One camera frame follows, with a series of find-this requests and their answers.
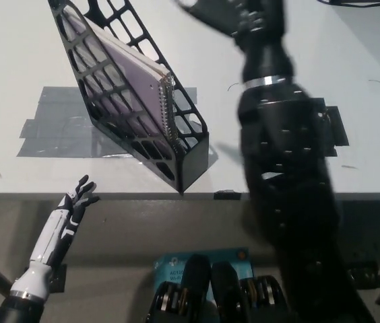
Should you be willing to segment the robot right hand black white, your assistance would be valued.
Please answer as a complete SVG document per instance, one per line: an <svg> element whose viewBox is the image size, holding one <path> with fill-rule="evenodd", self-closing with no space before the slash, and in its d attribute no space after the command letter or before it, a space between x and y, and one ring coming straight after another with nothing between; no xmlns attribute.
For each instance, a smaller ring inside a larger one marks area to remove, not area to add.
<svg viewBox="0 0 380 323"><path fill-rule="evenodd" d="M245 83L291 83L292 62L282 40L283 1L177 1L186 13L232 38L245 55Z"/></svg>

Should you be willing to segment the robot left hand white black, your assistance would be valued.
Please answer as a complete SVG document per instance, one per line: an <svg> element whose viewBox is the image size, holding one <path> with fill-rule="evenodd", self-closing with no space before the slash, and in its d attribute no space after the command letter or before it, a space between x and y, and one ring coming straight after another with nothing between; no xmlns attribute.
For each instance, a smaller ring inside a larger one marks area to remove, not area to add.
<svg viewBox="0 0 380 323"><path fill-rule="evenodd" d="M28 269L11 286L10 295L45 302L50 280L61 266L86 208L100 200L91 194L95 183L85 175L71 188L47 219L31 253Z"/></svg>

